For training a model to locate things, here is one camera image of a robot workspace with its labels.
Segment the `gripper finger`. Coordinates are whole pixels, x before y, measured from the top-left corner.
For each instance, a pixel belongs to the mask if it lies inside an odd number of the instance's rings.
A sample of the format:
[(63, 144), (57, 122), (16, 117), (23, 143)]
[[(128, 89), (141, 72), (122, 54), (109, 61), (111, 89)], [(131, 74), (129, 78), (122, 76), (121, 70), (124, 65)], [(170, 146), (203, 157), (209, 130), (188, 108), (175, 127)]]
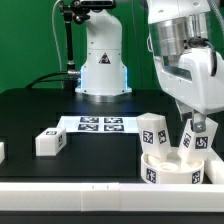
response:
[(202, 133), (206, 131), (206, 116), (202, 113), (193, 111), (191, 119), (192, 130), (195, 133)]

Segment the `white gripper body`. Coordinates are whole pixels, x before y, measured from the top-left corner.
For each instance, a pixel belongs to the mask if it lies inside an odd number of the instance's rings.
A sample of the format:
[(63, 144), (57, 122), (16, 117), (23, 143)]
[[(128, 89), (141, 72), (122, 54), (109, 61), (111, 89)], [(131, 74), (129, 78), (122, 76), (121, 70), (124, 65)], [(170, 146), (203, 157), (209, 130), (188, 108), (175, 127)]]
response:
[(161, 57), (154, 64), (162, 90), (185, 105), (204, 114), (224, 111), (224, 59), (217, 56), (217, 71), (212, 72), (210, 49), (193, 49), (180, 56), (178, 67), (190, 72), (191, 78), (173, 75), (165, 70)]

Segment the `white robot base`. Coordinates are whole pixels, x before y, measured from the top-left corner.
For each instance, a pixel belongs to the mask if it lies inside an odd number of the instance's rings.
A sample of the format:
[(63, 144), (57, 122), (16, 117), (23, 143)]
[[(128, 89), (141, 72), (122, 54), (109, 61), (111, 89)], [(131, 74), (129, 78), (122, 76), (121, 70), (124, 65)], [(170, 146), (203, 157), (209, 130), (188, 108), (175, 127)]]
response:
[(129, 96), (127, 67), (122, 62), (122, 25), (106, 10), (91, 11), (86, 22), (87, 59), (81, 67), (77, 95), (93, 102), (113, 102)]

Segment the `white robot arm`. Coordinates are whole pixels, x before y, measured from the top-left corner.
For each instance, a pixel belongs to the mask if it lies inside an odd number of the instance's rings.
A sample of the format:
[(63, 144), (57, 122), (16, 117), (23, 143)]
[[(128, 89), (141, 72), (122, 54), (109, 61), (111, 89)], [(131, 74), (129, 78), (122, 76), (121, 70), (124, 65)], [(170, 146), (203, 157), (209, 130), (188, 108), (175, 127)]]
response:
[(148, 49), (159, 84), (174, 97), (179, 112), (192, 115), (196, 133), (206, 130), (206, 116), (224, 111), (224, 58), (210, 38), (213, 12), (224, 33), (215, 0), (147, 0)]

